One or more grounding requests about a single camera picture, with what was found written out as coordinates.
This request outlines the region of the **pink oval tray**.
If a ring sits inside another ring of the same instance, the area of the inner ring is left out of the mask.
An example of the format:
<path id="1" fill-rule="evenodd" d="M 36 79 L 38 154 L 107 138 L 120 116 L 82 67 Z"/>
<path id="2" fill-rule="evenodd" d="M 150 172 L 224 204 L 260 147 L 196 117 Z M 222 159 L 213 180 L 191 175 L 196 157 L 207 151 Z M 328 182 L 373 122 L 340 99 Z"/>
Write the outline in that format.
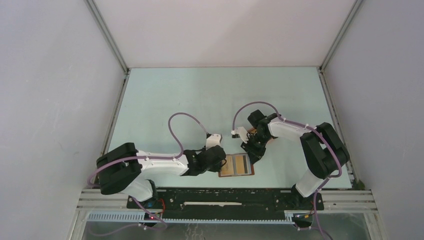
<path id="1" fill-rule="evenodd" d="M 270 140 L 275 138 L 265 127 L 259 126 L 248 130 L 248 143 L 253 146 L 265 146 Z"/>

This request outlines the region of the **brown leather card holder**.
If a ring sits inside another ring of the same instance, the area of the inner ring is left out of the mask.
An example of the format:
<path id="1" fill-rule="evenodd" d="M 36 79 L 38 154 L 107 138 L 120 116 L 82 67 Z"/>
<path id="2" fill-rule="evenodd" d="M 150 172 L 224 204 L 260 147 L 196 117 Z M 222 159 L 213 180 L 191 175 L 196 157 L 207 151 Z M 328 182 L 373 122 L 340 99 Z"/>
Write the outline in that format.
<path id="1" fill-rule="evenodd" d="M 246 153 L 228 154 L 221 162 L 219 178 L 253 176 L 254 166 Z"/>

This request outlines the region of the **gold VIP credit card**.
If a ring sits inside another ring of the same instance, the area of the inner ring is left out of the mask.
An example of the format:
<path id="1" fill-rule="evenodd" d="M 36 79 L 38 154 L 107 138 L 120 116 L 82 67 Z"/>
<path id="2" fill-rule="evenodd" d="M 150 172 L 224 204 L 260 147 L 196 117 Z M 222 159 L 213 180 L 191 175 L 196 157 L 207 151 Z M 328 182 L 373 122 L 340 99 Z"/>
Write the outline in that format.
<path id="1" fill-rule="evenodd" d="M 251 167 L 246 155 L 236 155 L 234 157 L 235 173 L 238 176 L 249 175 L 251 173 Z"/>
<path id="2" fill-rule="evenodd" d="M 222 161 L 222 167 L 219 172 L 220 177 L 229 177 L 235 174 L 233 157 L 231 155 L 227 156 L 225 160 Z"/>

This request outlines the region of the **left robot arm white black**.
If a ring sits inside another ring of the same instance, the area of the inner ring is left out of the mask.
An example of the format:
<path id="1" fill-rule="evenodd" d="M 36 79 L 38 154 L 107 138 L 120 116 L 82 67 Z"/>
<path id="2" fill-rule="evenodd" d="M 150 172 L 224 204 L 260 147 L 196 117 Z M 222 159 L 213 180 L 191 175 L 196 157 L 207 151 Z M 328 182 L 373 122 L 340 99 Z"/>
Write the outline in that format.
<path id="1" fill-rule="evenodd" d="M 155 175 L 194 177 L 205 172 L 218 172 L 225 159 L 225 151 L 220 145 L 184 150 L 182 155 L 177 155 L 137 150 L 134 143 L 128 142 L 96 160 L 96 175 L 101 194 L 124 193 L 145 208 L 153 208 L 158 202 Z"/>

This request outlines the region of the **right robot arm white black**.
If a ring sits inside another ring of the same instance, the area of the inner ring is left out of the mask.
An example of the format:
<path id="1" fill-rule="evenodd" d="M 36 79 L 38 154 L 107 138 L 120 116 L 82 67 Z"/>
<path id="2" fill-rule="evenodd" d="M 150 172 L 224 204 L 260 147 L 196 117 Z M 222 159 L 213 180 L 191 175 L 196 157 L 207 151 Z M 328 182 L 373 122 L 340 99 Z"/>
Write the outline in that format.
<path id="1" fill-rule="evenodd" d="M 300 143 L 308 169 L 291 188 L 290 201 L 297 209 L 308 206 L 311 195 L 351 159 L 345 144 L 328 122 L 312 127 L 286 120 L 277 113 L 266 116 L 260 110 L 252 112 L 247 119 L 255 131 L 242 133 L 241 148 L 253 164 L 265 155 L 270 140 L 285 138 Z"/>

